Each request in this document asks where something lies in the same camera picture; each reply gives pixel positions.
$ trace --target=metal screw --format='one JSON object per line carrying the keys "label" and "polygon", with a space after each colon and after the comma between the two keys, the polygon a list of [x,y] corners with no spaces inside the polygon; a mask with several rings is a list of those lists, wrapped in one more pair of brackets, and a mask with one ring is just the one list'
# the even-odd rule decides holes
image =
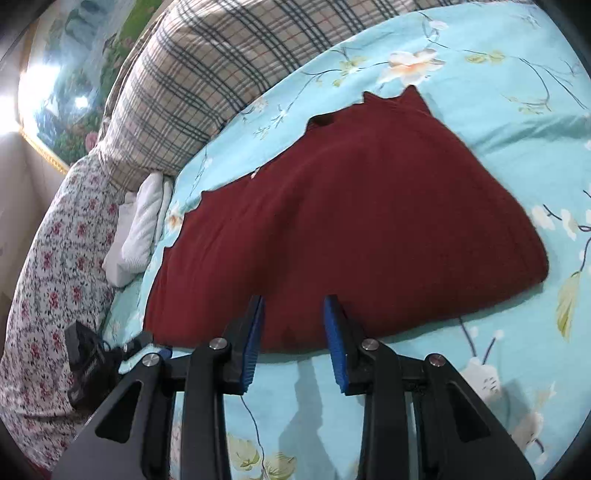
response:
{"label": "metal screw", "polygon": [[148,353],[148,355],[144,355],[142,358],[142,363],[146,367],[153,367],[154,365],[157,365],[158,362],[160,362],[160,356],[157,353]]}
{"label": "metal screw", "polygon": [[434,367],[442,367],[446,364],[445,357],[439,353],[432,353],[429,355],[429,363]]}
{"label": "metal screw", "polygon": [[222,350],[228,346],[228,341],[225,338],[217,337],[209,342],[209,348],[213,350]]}
{"label": "metal screw", "polygon": [[363,342],[361,342],[361,348],[363,350],[367,350],[369,352],[373,352],[377,350],[379,347],[379,342],[374,338],[366,338]]}

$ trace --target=white cloth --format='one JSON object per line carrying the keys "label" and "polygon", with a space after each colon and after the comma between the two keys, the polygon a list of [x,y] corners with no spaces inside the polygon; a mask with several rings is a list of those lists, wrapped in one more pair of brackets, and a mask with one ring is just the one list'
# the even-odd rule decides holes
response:
{"label": "white cloth", "polygon": [[103,270],[105,270],[107,280],[110,284],[119,288],[125,287],[135,277],[135,274],[128,272],[121,266],[121,247],[127,239],[136,210],[136,204],[134,202],[135,194],[133,198],[130,197],[129,199],[131,201],[127,202],[128,196],[126,194],[126,203],[119,207],[119,219],[117,220],[115,238],[103,260]]}
{"label": "white cloth", "polygon": [[158,213],[158,220],[156,221],[156,232],[154,234],[154,242],[152,243],[152,253],[156,248],[156,244],[160,241],[162,236],[162,230],[164,229],[164,219],[166,218],[166,212],[170,205],[170,199],[173,196],[174,183],[168,177],[164,178],[164,184],[162,186],[162,205]]}
{"label": "white cloth", "polygon": [[141,273],[148,268],[162,198],[163,175],[151,173],[139,188],[134,221],[121,246],[121,267],[130,273]]}

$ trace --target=light blue bedsheet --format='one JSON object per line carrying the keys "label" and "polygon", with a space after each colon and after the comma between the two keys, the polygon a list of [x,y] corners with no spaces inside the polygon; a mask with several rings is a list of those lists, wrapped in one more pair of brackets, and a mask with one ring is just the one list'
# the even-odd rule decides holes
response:
{"label": "light blue bedsheet", "polygon": [[[591,409],[591,82],[537,7],[464,4],[396,17],[323,53],[255,101],[179,175],[163,238],[143,278],[117,296],[105,339],[121,343],[141,329],[163,249],[201,191],[255,172],[293,144],[311,116],[360,102],[364,90],[397,96],[408,83],[420,84],[434,115],[530,213],[550,275],[540,288],[465,318],[465,329],[451,320],[389,344],[415,358],[441,352],[464,369],[542,478]],[[445,221],[434,202],[426,224]],[[427,231],[400,228],[426,248],[432,241]],[[339,394],[327,353],[261,355],[244,400],[261,445],[240,397],[227,397],[234,478],[355,475],[362,401]]]}

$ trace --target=painting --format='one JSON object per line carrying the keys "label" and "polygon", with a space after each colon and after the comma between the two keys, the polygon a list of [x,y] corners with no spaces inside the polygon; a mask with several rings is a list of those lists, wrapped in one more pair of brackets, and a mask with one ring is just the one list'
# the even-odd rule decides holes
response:
{"label": "painting", "polygon": [[96,144],[119,69],[162,3],[57,0],[33,26],[19,84],[21,131],[58,169]]}

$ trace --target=dark red towel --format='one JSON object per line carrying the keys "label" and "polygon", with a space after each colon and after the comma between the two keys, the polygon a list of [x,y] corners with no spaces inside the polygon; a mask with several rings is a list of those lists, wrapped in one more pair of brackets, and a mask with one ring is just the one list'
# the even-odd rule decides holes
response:
{"label": "dark red towel", "polygon": [[204,192],[164,253],[145,328],[194,346],[262,294],[263,348],[316,348],[330,293],[381,337],[489,307],[547,273],[521,206],[409,87],[313,118],[254,178]]}

